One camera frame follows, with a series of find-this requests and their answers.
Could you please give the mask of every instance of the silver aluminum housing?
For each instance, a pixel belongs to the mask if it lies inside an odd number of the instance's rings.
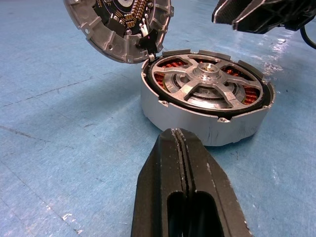
[[[92,8],[96,0],[64,0],[65,7],[76,25],[86,35],[87,41],[104,56],[120,63],[140,63],[150,58],[147,50],[136,47],[142,35],[118,36],[103,25]],[[162,42],[174,14],[171,0],[155,0],[153,13],[149,16],[149,28],[158,31],[157,52],[163,49]]]
[[[162,57],[175,54],[190,53],[190,50],[164,52]],[[198,53],[230,60],[230,56],[200,50]],[[237,62],[258,76],[267,85],[271,97],[269,105],[253,111],[233,116],[231,119],[198,113],[174,103],[160,100],[159,95],[148,85],[144,71],[150,66],[147,60],[142,66],[141,105],[145,116],[159,129],[182,128],[195,133],[205,146],[223,146],[235,143],[253,135],[259,128],[275,100],[275,89],[270,82],[263,80],[263,74],[243,61]]]

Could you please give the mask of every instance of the circuit board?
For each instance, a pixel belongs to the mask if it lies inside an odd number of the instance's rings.
[[[96,0],[94,10],[105,26],[123,37],[143,32],[143,27],[149,33],[148,18],[152,7],[151,0]]]

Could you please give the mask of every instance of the blue work surface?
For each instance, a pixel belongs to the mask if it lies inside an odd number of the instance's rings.
[[[256,135],[209,151],[256,237],[315,237],[316,51],[299,32],[214,25],[215,4],[174,0],[165,50],[225,53],[273,82]],[[93,49],[62,1],[1,0],[0,21],[0,236],[129,236],[160,133],[140,107],[141,65]]]

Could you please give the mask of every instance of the brushless motor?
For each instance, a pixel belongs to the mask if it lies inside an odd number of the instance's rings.
[[[161,130],[191,131],[206,146],[253,135],[274,98],[261,72],[224,54],[170,51],[142,67],[145,116]]]

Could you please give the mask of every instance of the cable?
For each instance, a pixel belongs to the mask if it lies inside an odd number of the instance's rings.
[[[316,49],[316,43],[311,41],[311,39],[307,36],[306,30],[305,30],[305,26],[303,26],[301,28],[301,36],[302,36],[302,38],[303,38],[303,40],[305,41],[306,44],[308,44],[313,49]]]

